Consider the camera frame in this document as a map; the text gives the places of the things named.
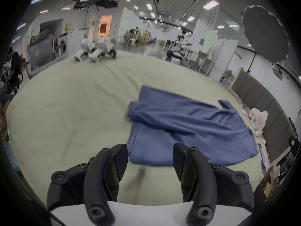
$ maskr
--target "bed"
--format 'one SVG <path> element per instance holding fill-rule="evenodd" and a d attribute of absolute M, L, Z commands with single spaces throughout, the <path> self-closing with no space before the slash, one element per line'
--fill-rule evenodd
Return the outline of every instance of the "bed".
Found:
<path fill-rule="evenodd" d="M 127 142 L 131 122 L 126 111 L 131 101 L 138 100 L 142 85 L 220 108 L 218 100 L 228 100 L 255 133 L 240 111 L 240 102 L 217 81 L 156 58 L 123 51 L 117 56 L 100 63 L 65 59 L 32 78 L 8 108 L 13 152 L 29 186 L 44 204 L 52 173 L 88 162 L 103 147 Z M 263 179 L 260 153 L 229 168 L 245 171 L 253 191 Z M 129 162 L 119 185 L 119 202 L 183 202 L 172 166 Z"/>

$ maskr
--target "gray padded wall panel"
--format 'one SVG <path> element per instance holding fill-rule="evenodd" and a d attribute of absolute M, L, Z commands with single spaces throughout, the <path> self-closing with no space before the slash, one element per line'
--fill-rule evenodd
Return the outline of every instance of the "gray padded wall panel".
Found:
<path fill-rule="evenodd" d="M 276 100 L 273 100 L 272 104 L 266 111 L 269 113 L 269 116 L 265 122 L 265 127 L 263 128 L 264 132 L 267 132 L 271 128 L 271 126 L 276 122 L 280 114 L 283 112 L 283 109 Z"/>
<path fill-rule="evenodd" d="M 231 87 L 250 109 L 267 111 L 269 116 L 263 129 L 270 162 L 277 159 L 289 147 L 294 137 L 292 126 L 274 96 L 257 80 L 241 70 Z"/>
<path fill-rule="evenodd" d="M 247 73 L 239 73 L 239 76 L 237 76 L 235 78 L 235 81 L 231 87 L 231 89 L 237 93 L 239 91 L 239 89 L 241 88 L 242 84 L 244 83 L 246 77 L 247 77 Z"/>
<path fill-rule="evenodd" d="M 245 99 L 247 98 L 248 94 L 251 92 L 256 82 L 257 81 L 252 76 L 248 76 L 244 81 L 244 83 L 242 84 L 242 86 L 240 87 L 240 89 L 238 90 L 237 95 L 243 101 L 245 101 Z"/>
<path fill-rule="evenodd" d="M 256 82 L 248 96 L 246 97 L 245 104 L 249 106 L 249 108 L 254 108 L 255 104 L 258 102 L 260 97 L 263 95 L 265 88 L 261 85 L 261 83 Z"/>

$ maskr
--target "screw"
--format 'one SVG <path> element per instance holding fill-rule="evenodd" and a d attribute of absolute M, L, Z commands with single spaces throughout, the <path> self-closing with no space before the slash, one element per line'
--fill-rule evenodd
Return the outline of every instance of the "screw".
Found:
<path fill-rule="evenodd" d="M 212 217 L 212 209 L 209 207 L 201 207 L 197 211 L 197 217 L 202 220 L 209 220 Z"/>
<path fill-rule="evenodd" d="M 242 174 L 236 175 L 236 178 L 241 180 L 241 181 L 243 181 L 245 179 L 244 175 L 242 175 Z"/>
<path fill-rule="evenodd" d="M 81 163 L 79 166 L 80 166 L 81 168 L 87 168 L 87 167 L 88 167 L 88 164 L 87 164 L 87 163 Z"/>
<path fill-rule="evenodd" d="M 58 175 L 55 176 L 55 179 L 58 180 L 58 181 L 62 180 L 63 178 L 64 178 L 63 174 L 58 174 Z"/>
<path fill-rule="evenodd" d="M 211 164 L 211 168 L 213 168 L 213 169 L 218 169 L 219 167 L 220 167 L 220 165 L 217 163 Z"/>
<path fill-rule="evenodd" d="M 91 206 L 89 209 L 89 214 L 92 218 L 99 220 L 99 221 L 102 221 L 107 217 L 103 208 L 98 205 Z"/>

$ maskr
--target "blue towel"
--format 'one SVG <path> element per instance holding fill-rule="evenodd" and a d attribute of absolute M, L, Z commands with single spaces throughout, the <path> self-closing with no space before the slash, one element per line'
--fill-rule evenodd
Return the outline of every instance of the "blue towel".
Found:
<path fill-rule="evenodd" d="M 212 163 L 223 166 L 258 154 L 251 130 L 228 101 L 223 109 L 170 92 L 142 86 L 127 116 L 133 120 L 130 161 L 172 165 L 175 143 L 197 147 Z"/>

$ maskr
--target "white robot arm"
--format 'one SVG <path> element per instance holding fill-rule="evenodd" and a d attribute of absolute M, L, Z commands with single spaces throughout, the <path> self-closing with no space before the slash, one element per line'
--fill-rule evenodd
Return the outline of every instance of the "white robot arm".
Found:
<path fill-rule="evenodd" d="M 83 39 L 80 42 L 81 49 L 74 56 L 75 60 L 80 62 L 82 59 L 88 57 L 89 53 L 93 50 L 93 43 L 89 39 Z"/>
<path fill-rule="evenodd" d="M 116 50 L 112 49 L 113 44 L 108 37 L 100 38 L 95 43 L 96 49 L 89 54 L 89 58 L 93 62 L 98 62 L 105 54 L 110 54 L 112 58 L 116 58 Z"/>

